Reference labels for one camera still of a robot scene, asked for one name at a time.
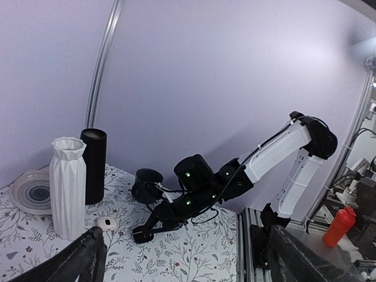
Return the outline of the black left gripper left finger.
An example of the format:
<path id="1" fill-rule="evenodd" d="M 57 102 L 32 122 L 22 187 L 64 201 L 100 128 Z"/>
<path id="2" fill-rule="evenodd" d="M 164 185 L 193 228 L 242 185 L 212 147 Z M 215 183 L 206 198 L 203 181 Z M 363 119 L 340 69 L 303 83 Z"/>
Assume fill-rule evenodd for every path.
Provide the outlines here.
<path id="1" fill-rule="evenodd" d="M 103 231 L 95 226 L 57 255 L 12 281 L 103 281 L 107 251 Z"/>

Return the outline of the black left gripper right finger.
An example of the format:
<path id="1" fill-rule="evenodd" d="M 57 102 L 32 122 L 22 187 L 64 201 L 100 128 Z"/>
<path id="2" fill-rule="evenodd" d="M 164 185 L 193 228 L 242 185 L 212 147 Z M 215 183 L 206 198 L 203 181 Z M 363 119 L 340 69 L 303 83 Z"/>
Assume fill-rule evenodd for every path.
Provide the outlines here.
<path id="1" fill-rule="evenodd" d="M 273 226 L 267 254 L 273 281 L 363 281 L 349 253 L 326 246 L 317 233 Z"/>

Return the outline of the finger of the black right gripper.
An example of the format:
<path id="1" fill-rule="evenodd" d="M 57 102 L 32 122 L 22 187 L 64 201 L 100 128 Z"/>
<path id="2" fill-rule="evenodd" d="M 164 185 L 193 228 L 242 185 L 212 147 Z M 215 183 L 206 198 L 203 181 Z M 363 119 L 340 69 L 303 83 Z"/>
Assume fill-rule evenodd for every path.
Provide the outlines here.
<path id="1" fill-rule="evenodd" d="M 132 230 L 132 236 L 136 243 L 147 243 L 154 239 L 154 234 L 164 232 L 163 227 L 154 228 L 159 222 L 159 218 L 155 213 L 152 213 L 146 223 L 138 226 Z"/>
<path id="2" fill-rule="evenodd" d="M 156 233 L 164 233 L 175 231 L 182 228 L 182 224 L 177 224 L 174 226 L 163 226 L 160 228 L 152 229 L 151 227 L 147 227 L 146 225 L 142 225 L 137 228 L 137 242 L 138 243 L 147 243 L 154 239 L 154 234 Z"/>

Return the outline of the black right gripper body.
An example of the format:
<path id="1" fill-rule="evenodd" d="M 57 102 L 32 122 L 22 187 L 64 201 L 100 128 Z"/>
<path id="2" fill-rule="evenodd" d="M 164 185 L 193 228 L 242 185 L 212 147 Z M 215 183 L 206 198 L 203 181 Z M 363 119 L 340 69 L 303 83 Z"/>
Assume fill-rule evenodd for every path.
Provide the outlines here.
<path id="1" fill-rule="evenodd" d="M 174 214 L 174 211 L 172 210 L 172 205 L 169 201 L 162 201 L 153 209 L 152 213 L 155 213 L 158 216 L 159 221 L 162 224 L 161 227 L 174 226 L 177 224 L 182 224 L 183 226 L 186 226 L 188 224 L 187 219 L 183 217 L 178 217 Z"/>

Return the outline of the small white earbud case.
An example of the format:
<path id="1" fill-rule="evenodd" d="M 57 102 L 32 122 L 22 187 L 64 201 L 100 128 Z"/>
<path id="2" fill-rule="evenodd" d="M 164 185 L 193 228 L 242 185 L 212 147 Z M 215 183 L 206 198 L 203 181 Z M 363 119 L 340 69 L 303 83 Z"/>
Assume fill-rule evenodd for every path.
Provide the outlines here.
<path id="1" fill-rule="evenodd" d="M 96 225 L 103 231 L 115 231 L 118 227 L 118 223 L 113 217 L 100 217 L 96 219 Z"/>

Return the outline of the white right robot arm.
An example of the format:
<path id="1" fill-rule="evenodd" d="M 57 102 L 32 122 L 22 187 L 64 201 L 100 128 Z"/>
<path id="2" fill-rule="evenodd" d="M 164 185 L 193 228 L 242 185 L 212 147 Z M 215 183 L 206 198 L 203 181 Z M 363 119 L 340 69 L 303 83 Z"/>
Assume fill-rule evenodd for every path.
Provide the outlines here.
<path id="1" fill-rule="evenodd" d="M 297 152 L 289 175 L 261 212 L 261 226 L 251 226 L 254 263 L 270 269 L 273 281 L 356 281 L 357 278 L 317 255 L 287 229 L 291 215 L 311 179 L 337 149 L 338 140 L 320 119 L 292 112 L 290 121 L 250 154 L 234 158 L 218 172 L 203 156 L 193 155 L 174 168 L 180 185 L 179 197 L 171 199 L 162 186 L 163 176 L 152 169 L 136 172 L 132 196 L 154 204 L 145 224 L 133 229 L 136 243 L 151 241 L 156 233 L 178 230 L 195 217 L 245 194 L 269 170 Z"/>

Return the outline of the grey mug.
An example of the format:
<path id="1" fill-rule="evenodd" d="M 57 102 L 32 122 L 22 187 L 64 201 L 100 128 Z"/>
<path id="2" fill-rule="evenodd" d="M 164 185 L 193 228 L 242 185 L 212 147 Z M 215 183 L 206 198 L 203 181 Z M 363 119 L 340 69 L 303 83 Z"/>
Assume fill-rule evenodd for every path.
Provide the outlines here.
<path id="1" fill-rule="evenodd" d="M 160 200 L 163 192 L 157 187 L 163 183 L 163 176 L 156 170 L 142 168 L 136 171 L 135 182 L 132 186 L 132 196 L 142 204 L 152 204 Z"/>

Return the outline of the orange shaker bottle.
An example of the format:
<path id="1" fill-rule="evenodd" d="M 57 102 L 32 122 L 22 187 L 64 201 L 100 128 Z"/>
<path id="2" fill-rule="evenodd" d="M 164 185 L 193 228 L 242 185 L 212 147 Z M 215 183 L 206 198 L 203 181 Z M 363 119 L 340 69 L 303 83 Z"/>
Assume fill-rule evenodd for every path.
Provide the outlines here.
<path id="1" fill-rule="evenodd" d="M 356 213 L 350 206 L 345 206 L 335 215 L 328 230 L 323 235 L 323 242 L 328 247 L 334 248 L 338 242 L 355 225 Z"/>

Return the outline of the white ribbed plate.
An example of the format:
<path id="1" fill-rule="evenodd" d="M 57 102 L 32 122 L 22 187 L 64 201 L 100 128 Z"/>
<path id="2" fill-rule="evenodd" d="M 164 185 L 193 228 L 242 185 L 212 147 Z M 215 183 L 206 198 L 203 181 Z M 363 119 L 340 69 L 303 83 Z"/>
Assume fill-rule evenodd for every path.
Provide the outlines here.
<path id="1" fill-rule="evenodd" d="M 51 215 L 49 173 L 29 170 L 10 185 L 10 198 L 21 211 L 37 215 Z"/>

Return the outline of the black tall tumbler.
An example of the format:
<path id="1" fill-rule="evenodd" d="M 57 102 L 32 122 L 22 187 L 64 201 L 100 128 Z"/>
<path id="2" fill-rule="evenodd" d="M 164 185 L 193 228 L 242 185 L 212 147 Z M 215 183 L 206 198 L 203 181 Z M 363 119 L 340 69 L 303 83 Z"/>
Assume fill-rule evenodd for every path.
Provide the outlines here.
<path id="1" fill-rule="evenodd" d="M 80 139 L 86 144 L 83 159 L 86 164 L 85 204 L 99 203 L 104 197 L 107 134 L 95 128 L 83 129 Z"/>

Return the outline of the white pleated vase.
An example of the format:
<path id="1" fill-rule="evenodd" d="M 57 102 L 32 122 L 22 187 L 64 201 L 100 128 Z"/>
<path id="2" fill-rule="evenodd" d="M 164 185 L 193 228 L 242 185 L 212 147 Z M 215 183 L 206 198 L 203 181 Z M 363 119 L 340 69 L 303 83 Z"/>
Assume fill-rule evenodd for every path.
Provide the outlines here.
<path id="1" fill-rule="evenodd" d="M 86 144 L 75 137 L 52 142 L 49 165 L 51 212 L 55 233 L 74 241 L 85 230 Z"/>

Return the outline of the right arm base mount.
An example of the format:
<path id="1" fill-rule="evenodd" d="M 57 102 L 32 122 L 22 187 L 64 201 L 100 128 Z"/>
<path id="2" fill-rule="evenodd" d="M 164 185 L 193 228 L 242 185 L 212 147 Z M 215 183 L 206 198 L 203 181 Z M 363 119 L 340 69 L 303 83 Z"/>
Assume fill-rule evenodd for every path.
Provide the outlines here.
<path id="1" fill-rule="evenodd" d="M 271 228 L 274 225 L 286 227 L 290 218 L 282 218 L 271 208 L 271 203 L 266 204 L 261 211 L 262 227 L 252 224 L 250 226 L 251 243 L 253 249 L 254 265 L 263 269 L 268 269 L 267 246 L 270 238 Z"/>

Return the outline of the aluminium front rail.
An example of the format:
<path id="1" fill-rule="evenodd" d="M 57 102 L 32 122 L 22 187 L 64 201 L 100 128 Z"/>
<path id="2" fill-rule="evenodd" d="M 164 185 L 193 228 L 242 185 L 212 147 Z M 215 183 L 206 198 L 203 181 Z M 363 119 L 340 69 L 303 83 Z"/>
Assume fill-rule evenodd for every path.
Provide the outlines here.
<path id="1" fill-rule="evenodd" d="M 272 281 L 271 271 L 259 267 L 253 247 L 255 237 L 252 226 L 262 228 L 261 212 L 249 207 L 237 215 L 236 281 Z"/>

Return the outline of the aluminium corner post right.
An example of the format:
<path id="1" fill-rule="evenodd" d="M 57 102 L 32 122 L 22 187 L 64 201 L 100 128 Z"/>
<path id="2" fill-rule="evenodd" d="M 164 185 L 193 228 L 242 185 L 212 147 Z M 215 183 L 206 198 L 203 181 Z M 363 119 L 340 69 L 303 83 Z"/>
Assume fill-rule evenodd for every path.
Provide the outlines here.
<path id="1" fill-rule="evenodd" d="M 102 87 L 103 76 L 105 73 L 106 62 L 110 54 L 111 45 L 115 35 L 115 30 L 122 12 L 124 0 L 115 0 L 112 3 L 109 17 L 107 19 L 105 30 L 100 42 L 95 67 L 93 70 L 92 80 L 90 84 L 88 103 L 86 107 L 85 128 L 95 126 L 96 114 L 99 106 L 100 90 Z"/>

